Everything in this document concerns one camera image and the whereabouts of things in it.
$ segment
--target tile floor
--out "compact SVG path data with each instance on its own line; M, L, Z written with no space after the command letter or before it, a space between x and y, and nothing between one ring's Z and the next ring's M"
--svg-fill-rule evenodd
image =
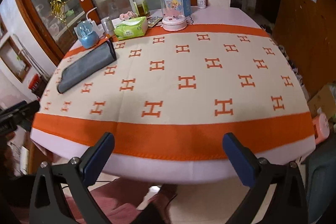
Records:
M304 166L300 166L301 175L305 177ZM98 181L112 181L116 176L101 173ZM99 187L104 182L97 182L90 186L89 190ZM253 223L260 221L271 201L275 185L271 185L264 202L256 215ZM144 201L138 209L146 207L147 201L158 191L158 187L151 187ZM68 188L64 192L70 195ZM199 185L179 185L177 197L171 203L170 215L173 224L223 224L225 223L238 205L241 203L248 187L241 184L238 177L228 178L216 183Z

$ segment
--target gray pouch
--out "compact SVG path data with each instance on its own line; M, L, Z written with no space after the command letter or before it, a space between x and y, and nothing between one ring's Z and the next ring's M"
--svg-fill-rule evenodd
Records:
M57 91L59 93L66 92L97 70L104 68L116 60L117 57L113 44L107 40L64 69L61 81L57 86Z

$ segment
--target orange border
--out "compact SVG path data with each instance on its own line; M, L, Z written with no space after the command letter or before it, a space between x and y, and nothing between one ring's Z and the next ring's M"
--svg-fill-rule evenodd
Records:
M238 25L227 25L227 24L194 24L188 25L185 29L178 32L169 32L164 30L160 26L156 26L154 28L148 29L145 34L145 37L151 36L160 36L165 34L176 34L176 33L200 33L200 32L212 32L212 33L231 33L231 34L242 34L242 35L254 35L259 37L269 37L269 35L263 29L246 27L246 26L238 26ZM107 40L101 39L94 47L94 49L98 47L100 44L104 43ZM74 54L78 54L80 52L84 52L85 49L83 46L80 46L76 49L68 51L64 58L70 57Z
M131 124L37 113L33 127L89 146L104 132L111 132L115 153L162 160L224 159L222 138L227 132L233 132L253 153L314 135L309 112L206 125Z

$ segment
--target table runner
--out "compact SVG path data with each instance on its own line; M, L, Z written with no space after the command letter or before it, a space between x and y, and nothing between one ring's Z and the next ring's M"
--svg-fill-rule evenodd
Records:
M117 62L58 94L62 70L90 50L69 51L33 127L84 145L110 131L115 153L165 160L224 159L227 132L254 153L314 134L300 84L261 29L155 27L114 47Z

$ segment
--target green tissue pack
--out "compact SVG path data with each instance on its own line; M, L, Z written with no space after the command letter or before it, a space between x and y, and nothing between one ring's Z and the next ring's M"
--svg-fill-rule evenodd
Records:
M148 29L146 17L136 17L119 23L114 33L119 40L142 37Z

